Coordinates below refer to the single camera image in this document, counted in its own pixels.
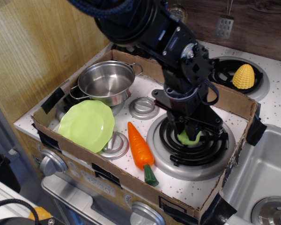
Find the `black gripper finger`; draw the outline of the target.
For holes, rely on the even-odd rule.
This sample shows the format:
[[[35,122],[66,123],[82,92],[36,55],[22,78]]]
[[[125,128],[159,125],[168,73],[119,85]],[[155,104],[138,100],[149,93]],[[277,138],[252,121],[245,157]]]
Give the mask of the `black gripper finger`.
[[[201,136],[201,126],[199,122],[189,120],[185,125],[187,140],[190,142],[198,142]]]
[[[180,135],[185,130],[184,116],[167,116],[167,118],[177,135]]]

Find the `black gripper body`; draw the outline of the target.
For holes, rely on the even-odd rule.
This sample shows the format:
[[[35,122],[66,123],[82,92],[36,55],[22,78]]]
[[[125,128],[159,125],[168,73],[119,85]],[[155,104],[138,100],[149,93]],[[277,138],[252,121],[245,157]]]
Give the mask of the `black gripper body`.
[[[216,97],[208,102],[208,89],[194,88],[185,95],[170,89],[153,90],[155,103],[167,111],[167,116],[184,116],[185,125],[189,120],[199,122],[201,130],[206,129],[214,135],[223,132],[223,120],[211,108],[219,100],[219,91],[212,88]]]

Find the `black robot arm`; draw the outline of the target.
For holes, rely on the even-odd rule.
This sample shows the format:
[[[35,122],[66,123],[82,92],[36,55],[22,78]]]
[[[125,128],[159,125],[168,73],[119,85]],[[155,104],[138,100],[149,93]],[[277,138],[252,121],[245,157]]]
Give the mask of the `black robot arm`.
[[[212,110],[209,81],[214,61],[193,32],[170,14],[160,0],[73,0],[71,4],[93,17],[100,31],[121,47],[136,46],[162,67],[164,85],[153,91],[155,102],[165,109],[177,134],[195,140],[199,131],[220,135],[222,119]]]

